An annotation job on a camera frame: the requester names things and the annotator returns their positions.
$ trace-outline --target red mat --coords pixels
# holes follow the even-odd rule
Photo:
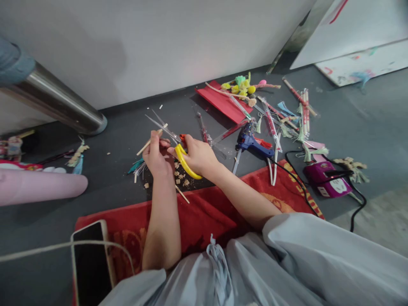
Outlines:
[[[280,161],[279,164],[295,174],[285,160]],[[268,167],[252,172],[241,179],[262,193],[283,213],[312,213],[310,207],[305,203],[300,186],[280,168],[278,168],[278,177],[274,187],[270,185]],[[241,237],[252,230],[218,187],[187,191],[184,192],[184,195],[190,204],[187,204],[179,194],[177,195],[183,257],[205,251],[210,243],[211,234],[218,244],[225,247],[230,239]],[[309,193],[307,196],[316,213],[324,219]],[[97,220],[105,219],[110,241],[117,242],[128,249],[132,255],[136,273],[138,273],[142,266],[150,211],[151,201],[99,212],[80,217],[76,222],[75,230]],[[127,256],[117,248],[112,248],[112,256],[117,280],[121,281],[130,277],[132,272]]]

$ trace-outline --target power cord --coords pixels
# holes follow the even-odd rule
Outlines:
[[[297,177],[294,176],[293,173],[291,173],[290,171],[288,171],[287,169],[285,169],[284,167],[282,167],[281,165],[279,165],[279,164],[278,164],[277,162],[275,162],[273,159],[271,159],[271,162],[274,163],[275,165],[277,165],[278,167],[282,168],[283,170],[285,170],[287,173],[289,173],[289,174],[296,180],[296,182],[299,184],[299,186],[300,186],[300,187],[302,188],[302,190],[303,190],[303,194],[304,194],[304,196],[305,196],[305,202],[309,205],[309,207],[310,207],[310,209],[313,211],[313,213],[314,213],[318,218],[320,218],[319,215],[317,214],[317,212],[315,212],[315,210],[313,209],[313,207],[310,205],[309,201],[307,200],[307,192],[306,192],[306,189],[305,189],[305,187],[303,187],[303,184],[297,179]]]
[[[293,165],[291,164],[291,162],[290,162],[290,160],[289,160],[289,158],[288,158],[288,153],[302,153],[302,152],[304,152],[304,150],[288,151],[288,152],[285,153],[285,159],[286,159],[286,161],[289,163],[289,165],[290,165],[293,169],[294,169],[294,167],[293,167]],[[365,207],[365,205],[367,204],[367,199],[366,199],[366,197],[353,185],[353,182],[352,182],[351,179],[350,179],[350,176],[354,174],[353,171],[350,171],[350,170],[349,170],[346,166],[344,166],[343,164],[338,164],[338,163],[332,161],[331,159],[327,158],[325,155],[323,155],[323,154],[321,154],[321,155],[322,155],[323,158],[324,158],[325,160],[327,160],[328,162],[331,162],[332,164],[335,164],[335,165],[339,166],[340,168],[343,168],[344,170],[348,171],[349,174],[344,174],[344,175],[336,176],[335,178],[332,178],[332,179],[327,180],[327,181],[323,181],[323,182],[321,182],[320,184],[328,183],[328,182],[333,181],[333,180],[336,180],[336,179],[345,178],[345,179],[347,180],[348,184],[351,186],[351,188],[352,188],[353,190],[355,190],[355,191],[360,195],[360,197],[363,199],[363,202],[362,202],[362,204],[360,205],[360,207],[357,208],[357,210],[356,210],[356,211],[353,213],[353,215],[351,216],[350,232],[354,232],[354,218],[355,218],[356,215]]]
[[[132,268],[133,275],[135,275],[135,269],[133,267],[132,257],[130,255],[129,251],[127,249],[125,249],[123,246],[121,246],[120,244],[117,244],[115,242],[101,241],[101,240],[71,241],[71,242],[65,242],[65,243],[61,243],[61,244],[54,244],[54,245],[51,245],[51,246],[45,246],[45,247],[41,247],[41,248],[37,248],[37,249],[31,249],[31,250],[27,250],[27,251],[12,253],[12,254],[8,254],[8,255],[0,256],[0,263],[15,260],[15,259],[19,259],[19,258],[23,258],[23,257],[27,257],[27,256],[32,256],[32,255],[36,255],[36,254],[40,254],[40,253],[44,253],[44,252],[54,251],[56,249],[61,249],[61,248],[64,248],[64,247],[72,247],[72,246],[84,245],[84,244],[99,244],[99,245],[108,245],[108,246],[120,248],[122,251],[125,252],[127,257],[129,258],[130,267]]]

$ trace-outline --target hand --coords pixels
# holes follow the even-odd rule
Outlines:
[[[194,139],[191,135],[186,135],[185,140],[188,154],[184,155],[184,159],[191,170],[208,178],[220,168],[221,164],[208,143]],[[177,153],[173,147],[168,148],[167,152],[177,158]]]
[[[143,159],[154,179],[160,176],[174,178],[174,159],[167,152],[169,147],[170,140],[160,139],[156,131],[151,131],[150,145],[143,151]]]

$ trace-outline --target pink cylinder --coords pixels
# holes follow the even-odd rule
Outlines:
[[[0,206],[73,198],[87,186],[83,175],[0,169]]]

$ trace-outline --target red paper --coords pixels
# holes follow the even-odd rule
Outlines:
[[[217,83],[217,81],[212,81],[210,83],[212,87],[215,89],[221,89],[221,85]],[[242,120],[246,118],[246,116],[241,112],[241,110],[233,104],[228,96],[220,94],[215,90],[212,90],[208,86],[203,89],[196,89],[196,92],[214,105],[217,109],[219,109],[224,115],[230,118],[236,124],[240,123]],[[248,104],[242,102],[241,100],[237,99],[237,101],[244,107],[244,109],[250,113],[252,112],[252,107],[249,107]]]

